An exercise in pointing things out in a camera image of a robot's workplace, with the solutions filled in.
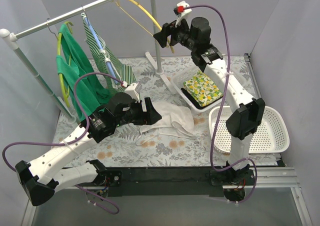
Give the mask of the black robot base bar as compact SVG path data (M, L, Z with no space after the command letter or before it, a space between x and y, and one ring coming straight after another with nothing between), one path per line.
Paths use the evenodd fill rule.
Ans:
M243 195L245 186L254 184L250 169L244 176L232 179L226 171L211 167L110 167L108 196L196 196L223 197L235 189Z

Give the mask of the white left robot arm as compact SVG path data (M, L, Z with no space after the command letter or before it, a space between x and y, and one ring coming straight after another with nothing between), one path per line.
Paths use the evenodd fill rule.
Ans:
M113 135L119 126L154 125L161 119L149 97L136 101L127 93L117 93L89 115L88 120L83 120L66 138L67 142L30 162L18 162L15 170L19 182L33 206L40 206L58 191L78 184L101 186L106 180L112 181L113 176L99 160L90 160L77 167L65 166L82 152Z

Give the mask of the yellow plastic hanger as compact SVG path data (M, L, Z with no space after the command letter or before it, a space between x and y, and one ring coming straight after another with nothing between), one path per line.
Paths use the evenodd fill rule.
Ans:
M135 0L126 0L130 3L132 3L133 5L135 5L136 7L138 7L153 23L153 25L156 27L156 29L158 29L159 31L162 30L162 26L160 26L160 24L158 23L158 21L156 20L156 18L154 16L152 16L152 14L146 10L139 2L135 1ZM119 9L121 9L129 18L131 18L136 24L138 24L143 30L145 30L149 35L153 35L148 29L146 29L141 23L139 23L135 18L133 18L121 5L119 0L115 0L114 3L117 5L117 7Z

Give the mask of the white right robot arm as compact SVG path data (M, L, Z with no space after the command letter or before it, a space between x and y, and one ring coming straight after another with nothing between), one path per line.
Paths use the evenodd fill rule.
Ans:
M164 48L168 42L172 46L181 44L191 51L191 59L220 90L223 90L224 102L232 112L226 120L226 128L231 135L231 148L226 166L214 168L211 172L216 181L232 185L241 183L252 173L249 166L249 149L254 133L262 122L265 102L254 98L231 74L230 62L211 43L211 27L204 17L195 17L190 23L182 19L165 23L162 29L153 35Z

